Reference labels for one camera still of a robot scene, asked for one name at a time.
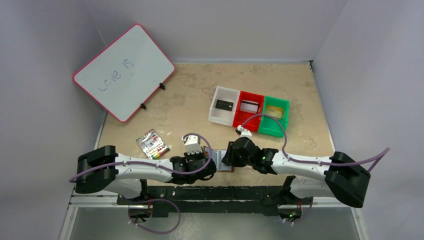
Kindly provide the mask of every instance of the whiteboard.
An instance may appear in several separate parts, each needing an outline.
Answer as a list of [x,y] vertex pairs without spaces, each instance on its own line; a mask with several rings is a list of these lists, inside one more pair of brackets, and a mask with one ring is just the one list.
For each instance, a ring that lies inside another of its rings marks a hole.
[[73,80],[126,122],[175,70],[139,24],[77,71]]

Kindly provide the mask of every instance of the green tray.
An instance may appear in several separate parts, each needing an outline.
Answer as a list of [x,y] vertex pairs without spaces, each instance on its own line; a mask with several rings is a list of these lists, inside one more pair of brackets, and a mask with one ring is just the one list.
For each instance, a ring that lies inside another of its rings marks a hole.
[[[281,120],[279,120],[279,122],[283,126],[284,130],[286,130],[287,125],[289,124],[290,102],[287,100],[275,98],[272,96],[265,96],[265,100],[263,101],[263,109],[262,109],[263,114],[265,114],[267,105],[276,106],[284,110],[282,114],[282,118]],[[259,133],[268,134],[275,137],[280,137],[280,138],[284,137],[284,133],[281,130],[281,127],[274,120],[266,116],[262,116],[262,119],[259,124],[259,129],[257,131]]]

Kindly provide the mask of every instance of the card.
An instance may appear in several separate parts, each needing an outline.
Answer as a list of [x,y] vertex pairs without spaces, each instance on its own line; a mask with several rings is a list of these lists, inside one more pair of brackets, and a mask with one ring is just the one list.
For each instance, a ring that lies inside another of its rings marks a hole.
[[218,99],[218,100],[216,100],[215,108],[227,110],[227,111],[231,112],[233,110],[233,105],[234,105],[234,103],[232,103],[230,101],[224,101],[224,100]]
[[271,117],[274,117],[276,119],[282,119],[283,112],[284,110],[281,107],[277,107],[277,106],[267,105],[265,108],[265,114]]

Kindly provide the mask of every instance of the yellow card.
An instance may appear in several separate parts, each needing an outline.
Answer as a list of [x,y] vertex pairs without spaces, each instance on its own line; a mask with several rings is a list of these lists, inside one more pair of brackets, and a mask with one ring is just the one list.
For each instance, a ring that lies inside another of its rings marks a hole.
[[284,110],[281,107],[267,105],[265,108],[265,114],[270,115],[276,119],[283,118],[283,112]]

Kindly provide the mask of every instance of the white wall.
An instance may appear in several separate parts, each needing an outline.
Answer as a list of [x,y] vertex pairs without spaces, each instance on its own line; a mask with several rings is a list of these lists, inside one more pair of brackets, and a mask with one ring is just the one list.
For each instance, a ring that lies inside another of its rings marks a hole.
[[59,237],[104,112],[72,73],[104,47],[80,0],[0,0],[1,239]]
[[363,213],[374,240],[424,239],[424,1],[349,0],[314,70],[336,149],[371,173]]
[[347,0],[85,0],[107,44],[143,25],[172,60],[313,59]]

